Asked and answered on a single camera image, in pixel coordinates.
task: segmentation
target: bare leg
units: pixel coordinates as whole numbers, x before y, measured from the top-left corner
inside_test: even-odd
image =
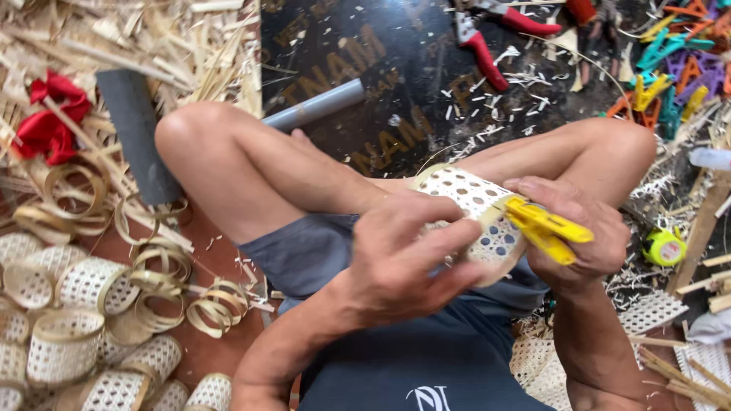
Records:
[[[619,207],[654,161],[655,149],[655,137],[644,127],[590,118],[487,148],[455,166],[498,184],[524,176],[565,180]],[[388,191],[411,181],[371,180]]]
[[[308,212],[362,214],[409,179],[367,179],[231,105],[201,102],[156,131],[163,160],[188,195],[232,241],[244,243]],[[619,120],[579,121],[485,149],[457,166],[490,181],[566,179],[618,206],[654,158],[654,137]]]
[[[387,194],[302,137],[224,103],[196,103],[165,116],[155,141],[188,195],[239,244],[308,212],[364,213]]]

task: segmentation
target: dark blue shirt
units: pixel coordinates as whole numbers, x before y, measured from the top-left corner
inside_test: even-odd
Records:
[[[507,318],[460,299],[426,318],[339,339],[304,372],[300,411],[555,411],[510,374]]]

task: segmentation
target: white bottle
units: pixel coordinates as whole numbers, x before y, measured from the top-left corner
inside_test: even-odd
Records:
[[[715,170],[731,170],[731,150],[696,148],[690,152],[690,163]]]

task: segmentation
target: fingernail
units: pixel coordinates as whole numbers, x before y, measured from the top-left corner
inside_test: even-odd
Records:
[[[530,181],[521,181],[518,186],[520,186],[521,189],[528,189],[533,190],[537,187],[537,185]]]

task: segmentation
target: red ribbon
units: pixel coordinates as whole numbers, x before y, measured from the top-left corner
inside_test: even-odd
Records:
[[[46,96],[54,100],[65,99],[61,111],[76,124],[81,122],[91,106],[84,90],[51,70],[48,70],[45,83],[35,80],[31,84],[31,104]],[[51,110],[43,110],[23,119],[18,127],[18,138],[23,145],[13,142],[13,147],[23,158],[43,154],[48,165],[59,165],[76,155],[74,133]]]

